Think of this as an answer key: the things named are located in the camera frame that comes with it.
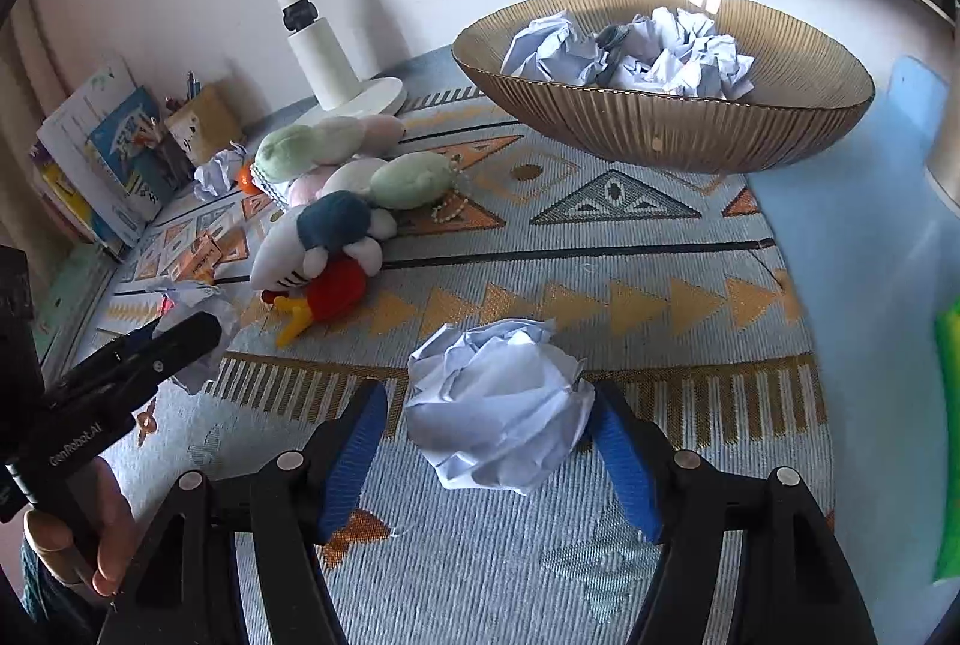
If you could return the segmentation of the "person's left hand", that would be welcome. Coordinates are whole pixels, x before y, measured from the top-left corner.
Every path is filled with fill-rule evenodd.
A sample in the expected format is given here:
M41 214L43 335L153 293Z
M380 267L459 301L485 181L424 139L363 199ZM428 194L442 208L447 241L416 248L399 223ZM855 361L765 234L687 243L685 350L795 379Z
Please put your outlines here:
M95 458L71 478L70 491L80 505L80 538L91 538L96 553L86 544L76 546L70 523L37 508L26 512L26 541L62 585L110 598L121 588L139 547L139 524L104 458Z

